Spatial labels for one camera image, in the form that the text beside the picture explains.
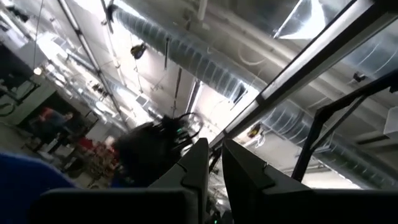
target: pipe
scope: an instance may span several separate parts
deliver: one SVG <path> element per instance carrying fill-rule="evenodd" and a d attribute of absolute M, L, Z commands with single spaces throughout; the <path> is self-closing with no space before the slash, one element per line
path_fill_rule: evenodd
<path fill-rule="evenodd" d="M 164 40 L 171 39 L 170 59 L 203 83 L 231 99 L 240 85 L 262 90 L 266 84 L 219 52 L 207 53 L 208 44 L 173 24 L 161 12 L 144 1 L 129 1 L 137 13 L 117 6 L 109 8 L 113 21 L 118 21 L 138 38 L 164 53 Z M 313 118 L 290 100 L 270 111 L 260 122 L 271 130 L 302 147 Z M 324 143 L 330 150 L 314 155 L 327 166 L 362 186 L 377 189 L 398 188 L 398 175 L 390 167 L 333 133 Z"/>

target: ceiling beam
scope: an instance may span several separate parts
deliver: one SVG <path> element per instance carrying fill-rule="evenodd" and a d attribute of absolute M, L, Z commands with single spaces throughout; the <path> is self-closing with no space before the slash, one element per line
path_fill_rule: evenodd
<path fill-rule="evenodd" d="M 92 66 L 94 66 L 94 68 L 96 70 L 96 75 L 98 76 L 98 78 L 101 81 L 102 85 L 104 86 L 105 90 L 108 92 L 109 97 L 111 98 L 111 101 L 115 107 L 115 110 L 119 113 L 119 115 L 122 119 L 123 125 L 125 126 L 125 128 L 127 130 L 129 130 L 129 125 L 126 122 L 126 118 L 125 118 L 124 114 L 120 110 L 119 103 L 115 99 L 112 89 L 110 89 L 109 84 L 104 77 L 104 73 L 102 72 L 100 66 L 98 65 L 98 62 L 96 61 L 96 59 L 93 55 L 93 52 L 91 51 L 90 46 L 88 45 L 87 40 L 86 40 L 85 36 L 83 35 L 83 32 L 81 31 L 80 26 L 78 25 L 78 23 L 75 19 L 75 16 L 71 12 L 71 10 L 68 6 L 68 3 L 66 2 L 66 0 L 58 0 L 58 3 L 60 5 L 60 7 L 62 8 L 63 13 L 67 17 L 73 30 L 75 31 L 75 33 L 80 41 L 80 44 L 83 47 L 84 51 L 86 52 Z"/>

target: ceiling light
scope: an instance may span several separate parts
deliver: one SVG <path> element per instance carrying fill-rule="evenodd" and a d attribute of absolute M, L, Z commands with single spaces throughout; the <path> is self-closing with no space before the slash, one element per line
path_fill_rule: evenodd
<path fill-rule="evenodd" d="M 52 72 L 55 70 L 55 67 L 54 67 L 54 65 L 50 64 L 50 65 L 47 65 L 45 69 L 47 69 L 47 71 L 49 71 L 49 72 Z"/>
<path fill-rule="evenodd" d="M 55 81 L 55 84 L 57 84 L 60 87 L 64 87 L 64 84 L 58 80 Z"/>
<path fill-rule="evenodd" d="M 102 115 L 102 112 L 97 108 L 94 108 L 93 111 L 94 111 L 94 113 L 96 113 L 98 115 Z"/>
<path fill-rule="evenodd" d="M 95 106 L 100 110 L 100 111 L 107 111 L 108 107 L 101 101 L 98 101 L 95 103 Z"/>
<path fill-rule="evenodd" d="M 41 75 L 42 72 L 43 72 L 43 70 L 42 70 L 41 68 L 39 68 L 39 67 L 37 67 L 37 68 L 35 68 L 35 69 L 33 70 L 33 73 L 34 73 L 35 75 Z"/>

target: black bracket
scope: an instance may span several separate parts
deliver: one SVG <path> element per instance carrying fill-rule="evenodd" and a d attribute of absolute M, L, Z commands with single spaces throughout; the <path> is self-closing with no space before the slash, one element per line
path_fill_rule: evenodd
<path fill-rule="evenodd" d="M 307 140 L 304 143 L 296 166 L 294 167 L 292 178 L 301 182 L 303 180 L 308 163 L 313 152 L 320 146 L 326 138 L 369 96 L 391 87 L 398 81 L 398 70 L 394 70 L 381 78 L 367 84 L 364 87 L 340 98 L 320 108 L 315 114 Z M 325 122 L 327 122 L 334 113 L 349 106 L 343 115 L 341 115 L 326 131 L 320 136 Z"/>

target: fluorescent light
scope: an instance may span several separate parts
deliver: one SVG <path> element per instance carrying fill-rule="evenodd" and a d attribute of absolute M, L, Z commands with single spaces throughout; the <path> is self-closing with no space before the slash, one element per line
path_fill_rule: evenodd
<path fill-rule="evenodd" d="M 39 68 L 39 67 L 37 67 L 37 68 L 35 68 L 35 69 L 33 70 L 33 73 L 34 73 L 35 75 L 41 75 L 42 72 L 43 72 L 43 70 L 42 70 L 41 68 Z"/>
<path fill-rule="evenodd" d="M 98 101 L 95 103 L 95 106 L 100 110 L 100 111 L 107 111 L 108 107 L 101 101 Z"/>
<path fill-rule="evenodd" d="M 55 70 L 55 67 L 54 67 L 54 65 L 52 65 L 52 64 L 49 64 L 49 65 L 47 65 L 46 66 L 46 68 L 45 69 L 47 69 L 47 71 L 49 71 L 49 72 L 52 72 L 52 71 L 54 71 Z"/>
<path fill-rule="evenodd" d="M 55 81 L 55 84 L 57 84 L 60 87 L 64 87 L 65 86 L 62 82 L 60 82 L 58 80 Z"/>

